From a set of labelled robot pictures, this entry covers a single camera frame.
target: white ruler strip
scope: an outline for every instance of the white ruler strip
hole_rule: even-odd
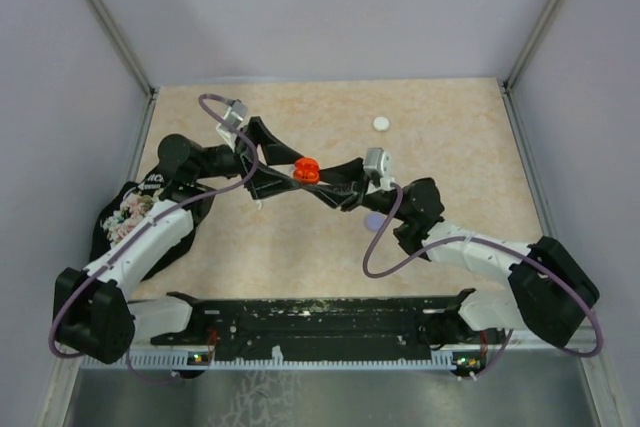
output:
[[[431,360],[397,361],[318,361],[293,362],[274,356],[271,360],[213,361],[211,364],[189,365],[194,353],[186,350],[133,350],[131,364],[141,370],[453,370],[452,352],[432,352]],[[82,369],[126,369],[124,359],[113,364],[103,364],[86,357]]]

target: wooden tabletop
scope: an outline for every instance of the wooden tabletop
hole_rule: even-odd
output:
[[[170,133],[203,146],[222,143],[215,122],[198,106],[205,92],[241,99],[276,137],[323,168],[384,147],[393,155],[399,184],[435,179],[448,220],[505,240],[535,241],[541,234],[495,79],[164,87],[140,179],[157,163],[157,146]],[[377,116],[391,121],[387,132],[373,129]],[[223,194],[191,251],[143,282],[136,297],[168,291],[218,299],[386,297],[499,288],[463,269],[420,259],[390,277],[368,279],[362,274],[362,256],[373,237],[364,226],[367,213],[334,211],[304,191],[267,199],[261,210],[244,189]],[[370,267],[381,271],[404,257],[389,231]]]

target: white bottle cap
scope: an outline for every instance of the white bottle cap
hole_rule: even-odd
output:
[[[375,119],[373,119],[373,128],[378,132],[386,132],[387,130],[389,130],[390,126],[391,123],[386,117],[376,117]]]

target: metal floor panel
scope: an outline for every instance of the metal floor panel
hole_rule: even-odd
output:
[[[66,427],[599,425],[580,361],[509,351],[477,382],[434,372],[220,371],[170,386],[81,370]]]

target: purple disc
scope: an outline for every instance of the purple disc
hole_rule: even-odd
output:
[[[364,225],[367,230],[377,232],[380,230],[380,227],[382,227],[385,219],[386,217],[384,215],[378,214],[377,212],[371,212],[364,218]]]

